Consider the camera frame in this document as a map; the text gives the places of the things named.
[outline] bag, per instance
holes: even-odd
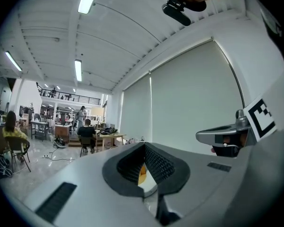
[[[12,177],[13,173],[9,169],[9,160],[0,155],[0,179],[4,177]]]
[[[64,140],[60,138],[55,138],[55,140],[53,141],[53,145],[54,146],[65,146],[65,142]]]
[[[113,133],[116,133],[117,131],[118,129],[115,129],[115,128],[105,128],[100,132],[100,134],[104,134],[104,135],[113,134]]]

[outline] staircase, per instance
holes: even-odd
[[[76,137],[71,137],[70,142],[68,143],[69,147],[81,147],[81,143],[76,135]]]

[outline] roller blind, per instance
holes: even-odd
[[[126,139],[151,141],[151,87],[147,75],[124,91],[120,132]]]
[[[212,154],[198,131],[234,123],[238,85],[220,49],[205,43],[151,73],[153,142]]]

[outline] yellow shirt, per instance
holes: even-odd
[[[19,137],[19,138],[27,140],[27,135],[21,132],[19,128],[14,128],[14,131],[10,132],[10,131],[6,131],[5,127],[3,127],[2,134],[3,134],[3,137]]]

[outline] backpack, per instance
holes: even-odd
[[[9,169],[9,160],[0,155],[0,179],[4,177],[12,177],[13,173]]]
[[[114,134],[116,133],[118,130],[115,129],[115,128],[105,128],[103,129],[100,133],[103,134],[103,135],[111,135],[111,134]]]

